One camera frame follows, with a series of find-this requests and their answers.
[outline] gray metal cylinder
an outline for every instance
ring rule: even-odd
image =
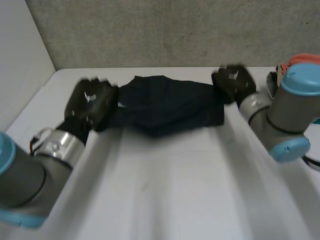
[[[11,166],[0,175],[0,205],[19,206],[39,193],[45,180],[45,170],[39,162],[16,146]]]
[[[280,86],[267,116],[281,130],[303,133],[319,114],[319,96],[295,95]]]

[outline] white wall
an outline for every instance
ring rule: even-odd
[[[55,72],[24,0],[0,0],[0,131]]]

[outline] gray concrete wall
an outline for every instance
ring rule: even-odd
[[[320,0],[28,0],[56,69],[274,66],[320,54]]]

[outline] black garment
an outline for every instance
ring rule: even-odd
[[[213,85],[136,76],[119,88],[110,128],[133,127],[152,137],[224,123],[224,103]]]

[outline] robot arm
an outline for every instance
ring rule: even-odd
[[[89,131],[103,130],[118,106],[109,82],[81,80],[65,109],[64,122],[30,156],[0,134],[0,221],[39,228],[49,216],[85,149]]]
[[[244,69],[243,66],[227,67],[225,71],[233,73],[237,68]],[[252,78],[242,77],[240,73],[238,81],[233,79],[237,84],[221,74],[216,76],[215,84],[225,93],[229,92],[231,97],[230,93],[242,92],[243,96],[247,92],[241,101],[234,98],[239,111],[277,162],[289,162],[304,156],[310,149],[304,132],[313,119],[320,116],[320,66],[303,63],[290,67],[273,101],[262,93],[248,91],[246,82],[251,83]]]

